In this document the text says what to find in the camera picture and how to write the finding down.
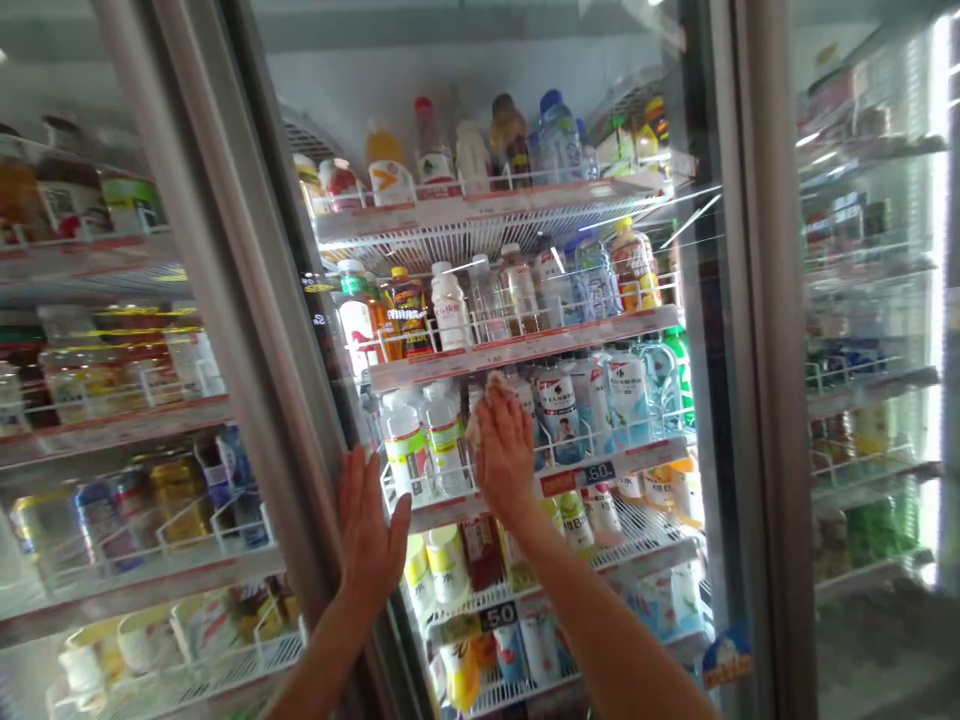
blue sticker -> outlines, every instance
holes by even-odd
[[[712,690],[753,672],[747,630],[741,623],[717,635],[703,655],[703,685]]]

left hand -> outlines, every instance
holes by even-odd
[[[375,454],[365,462],[359,444],[343,456],[340,530],[344,570],[339,595],[354,609],[367,611],[371,620],[400,584],[412,503],[409,493],[401,497],[387,527],[380,501],[380,457]]]

hand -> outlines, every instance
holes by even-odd
[[[412,501],[410,493],[400,498],[388,528],[380,502],[380,457],[374,455],[365,462],[359,444],[343,456],[340,530],[344,570],[339,594],[355,609],[366,610],[371,620],[403,575]]]
[[[480,425],[477,484],[503,527],[516,532],[543,514],[533,485],[533,421],[516,393],[495,386],[491,395],[474,408]]]

gold can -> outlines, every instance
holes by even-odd
[[[163,518],[162,533],[167,544],[183,543],[210,534],[213,504],[193,455],[176,450],[164,453],[150,470],[150,486]]]

clear bottle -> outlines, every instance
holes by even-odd
[[[550,325],[537,305],[533,273],[520,254],[520,246],[517,243],[507,243],[500,252],[503,256],[500,283],[509,299],[507,312],[510,334],[518,337],[546,330]]]
[[[413,108],[417,113],[417,174],[420,184],[426,186],[418,191],[420,199],[459,197],[453,153],[433,103],[430,98],[418,97]]]
[[[469,348],[470,321],[467,314],[467,301],[463,289],[448,262],[433,264],[432,289],[433,312],[440,330],[442,350],[460,350]]]
[[[480,343],[506,340],[510,327],[503,306],[503,286],[499,276],[490,270],[486,255],[474,255],[470,274],[470,309],[477,328]]]

